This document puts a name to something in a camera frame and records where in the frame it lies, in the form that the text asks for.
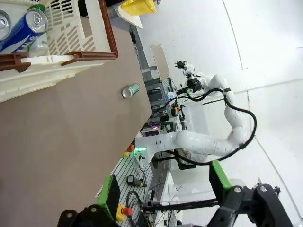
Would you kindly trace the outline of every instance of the can pull tab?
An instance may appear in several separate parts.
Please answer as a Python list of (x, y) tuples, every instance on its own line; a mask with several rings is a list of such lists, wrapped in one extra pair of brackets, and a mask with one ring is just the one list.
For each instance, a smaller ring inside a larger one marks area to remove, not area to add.
[(4, 28), (4, 27), (6, 27), (7, 26), (7, 23), (6, 23), (6, 21), (5, 21), (5, 19), (0, 19), (0, 29), (1, 28)]
[(40, 25), (40, 24), (41, 24), (41, 21), (42, 21), (41, 15), (38, 14), (38, 13), (35, 13), (35, 14), (34, 14), (34, 23), (35, 23), (36, 25)]

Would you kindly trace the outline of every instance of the screw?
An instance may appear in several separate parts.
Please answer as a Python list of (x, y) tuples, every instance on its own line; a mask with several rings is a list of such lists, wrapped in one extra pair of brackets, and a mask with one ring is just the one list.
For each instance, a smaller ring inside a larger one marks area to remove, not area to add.
[(240, 192), (241, 192), (241, 188), (235, 188), (234, 191), (235, 191), (236, 193), (240, 193)]
[(267, 190), (266, 190), (266, 187), (264, 187), (264, 186), (261, 186), (260, 187), (260, 190), (262, 191), (262, 192), (266, 192)]

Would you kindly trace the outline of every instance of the brown table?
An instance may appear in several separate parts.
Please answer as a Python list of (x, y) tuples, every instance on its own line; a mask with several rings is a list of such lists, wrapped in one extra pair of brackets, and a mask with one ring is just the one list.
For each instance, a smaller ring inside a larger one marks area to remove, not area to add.
[[(129, 33), (113, 28), (119, 58), (0, 104), (3, 227), (55, 227), (93, 201), (151, 108)], [(139, 93), (123, 99), (132, 83)]]

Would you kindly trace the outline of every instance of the yellow bin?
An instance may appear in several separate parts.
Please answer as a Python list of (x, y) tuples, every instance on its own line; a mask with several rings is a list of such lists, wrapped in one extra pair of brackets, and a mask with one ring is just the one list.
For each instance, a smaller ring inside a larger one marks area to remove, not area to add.
[(153, 0), (128, 0), (121, 7), (133, 16), (157, 12)]

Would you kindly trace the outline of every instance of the plastic crate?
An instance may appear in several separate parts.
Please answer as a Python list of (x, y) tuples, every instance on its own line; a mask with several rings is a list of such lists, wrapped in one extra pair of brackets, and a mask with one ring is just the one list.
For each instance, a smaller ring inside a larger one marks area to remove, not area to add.
[(0, 0), (12, 25), (35, 4), (46, 6), (49, 52), (0, 54), (0, 102), (55, 85), (90, 67), (118, 57), (105, 0), (85, 0), (88, 18), (81, 17), (78, 0)]
[(157, 12), (153, 0), (128, 0), (121, 7), (134, 16)]

